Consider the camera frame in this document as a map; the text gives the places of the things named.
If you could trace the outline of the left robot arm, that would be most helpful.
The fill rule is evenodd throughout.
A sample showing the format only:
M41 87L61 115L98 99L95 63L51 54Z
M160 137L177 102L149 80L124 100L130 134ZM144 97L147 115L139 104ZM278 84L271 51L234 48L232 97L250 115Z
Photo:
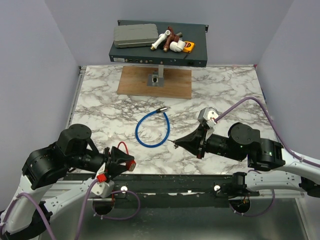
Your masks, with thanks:
M89 197L107 197L114 189L113 179L135 169L133 156L115 146L100 153L91 135L86 125L73 124L60 133L56 142L29 155L14 197L0 215L2 240L31 240L44 231L54 238L50 222L58 215L80 199L85 208ZM94 176L59 196L43 200L71 168Z

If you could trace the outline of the blue cable lock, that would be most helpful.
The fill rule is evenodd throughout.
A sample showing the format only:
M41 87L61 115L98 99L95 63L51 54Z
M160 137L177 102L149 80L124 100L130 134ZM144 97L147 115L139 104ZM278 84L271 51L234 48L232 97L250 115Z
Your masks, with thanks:
M156 148L163 145L169 138L170 132L171 132L171 125L170 120L168 118L168 115L166 111L169 109L169 107L162 106L158 109L155 109L146 115L144 115L136 124L134 135L137 140L137 142L146 147L146 148ZM162 133L162 127L160 127L160 130L158 130L156 127L151 127L151 130L140 130L140 126L143 124L145 120L147 120L149 117L153 115L162 114L164 118L164 124L165 127L165 133Z

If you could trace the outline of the white elbow pipe fitting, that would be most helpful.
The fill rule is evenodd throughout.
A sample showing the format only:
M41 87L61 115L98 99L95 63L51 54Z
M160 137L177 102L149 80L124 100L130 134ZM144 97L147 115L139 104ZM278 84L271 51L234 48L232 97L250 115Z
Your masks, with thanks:
M179 40L178 42L172 41L169 45L169 49L173 52L182 52L184 50L186 43L182 40Z

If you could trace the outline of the red cable lock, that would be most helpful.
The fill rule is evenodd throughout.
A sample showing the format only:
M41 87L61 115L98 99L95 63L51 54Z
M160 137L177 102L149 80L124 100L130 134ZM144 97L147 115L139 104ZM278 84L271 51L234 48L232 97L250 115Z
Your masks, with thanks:
M119 149L121 145L124 146L124 149L125 149L126 154L129 155L129 149L128 149L126 143L125 143L124 141L120 141L120 142L118 143L118 145L117 145L117 148ZM126 166L126 168L127 168L127 170L128 170L129 172L133 172L134 169L135 169L135 167L136 167L136 161L135 161L134 159L132 159L132 160L126 162L125 166Z

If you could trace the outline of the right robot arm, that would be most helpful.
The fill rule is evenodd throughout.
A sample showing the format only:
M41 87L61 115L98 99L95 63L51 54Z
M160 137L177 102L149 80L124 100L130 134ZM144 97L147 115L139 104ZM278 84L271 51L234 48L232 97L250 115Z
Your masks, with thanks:
M251 173L236 172L231 182L221 187L229 196L244 196L260 190L294 190L311 197L320 196L320 171L289 154L279 142L262 138L260 131L243 123L233 124L227 136L211 134L200 124L192 133L173 141L202 159L206 153L236 161L247 161Z

